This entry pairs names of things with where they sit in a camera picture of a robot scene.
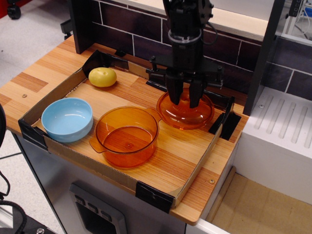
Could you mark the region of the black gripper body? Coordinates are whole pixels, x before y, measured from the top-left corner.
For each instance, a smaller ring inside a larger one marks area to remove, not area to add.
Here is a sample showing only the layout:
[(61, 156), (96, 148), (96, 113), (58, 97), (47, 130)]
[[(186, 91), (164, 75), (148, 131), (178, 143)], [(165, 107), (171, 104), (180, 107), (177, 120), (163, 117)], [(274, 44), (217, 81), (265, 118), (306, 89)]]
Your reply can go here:
[(168, 55), (153, 56), (152, 69), (146, 70), (149, 80), (165, 84), (165, 78), (173, 77), (190, 86), (200, 88), (223, 86), (224, 67), (203, 56), (203, 41), (193, 43), (175, 40)]

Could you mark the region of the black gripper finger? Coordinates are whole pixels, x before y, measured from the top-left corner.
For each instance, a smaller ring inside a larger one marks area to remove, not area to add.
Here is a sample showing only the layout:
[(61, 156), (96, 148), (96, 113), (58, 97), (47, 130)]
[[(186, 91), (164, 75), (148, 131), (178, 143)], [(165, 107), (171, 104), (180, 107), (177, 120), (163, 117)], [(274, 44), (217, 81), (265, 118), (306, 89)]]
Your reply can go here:
[(183, 93), (183, 80), (178, 76), (166, 74), (165, 83), (171, 102), (178, 105), (180, 96)]
[(193, 79), (189, 86), (190, 108), (195, 108), (199, 105), (200, 99), (203, 96), (205, 82), (202, 79)]

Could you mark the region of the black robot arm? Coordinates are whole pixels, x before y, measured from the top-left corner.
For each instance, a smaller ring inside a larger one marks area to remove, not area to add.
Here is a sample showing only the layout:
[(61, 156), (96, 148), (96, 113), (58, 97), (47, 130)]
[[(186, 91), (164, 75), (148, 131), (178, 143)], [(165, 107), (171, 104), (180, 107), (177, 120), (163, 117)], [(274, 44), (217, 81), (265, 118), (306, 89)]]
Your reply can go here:
[(165, 0), (170, 23), (168, 38), (172, 52), (151, 57), (149, 77), (164, 77), (169, 98), (178, 105), (184, 83), (189, 84), (190, 108), (199, 105), (207, 86), (221, 88), (224, 68), (203, 56), (203, 29), (213, 17), (213, 4), (208, 0)]

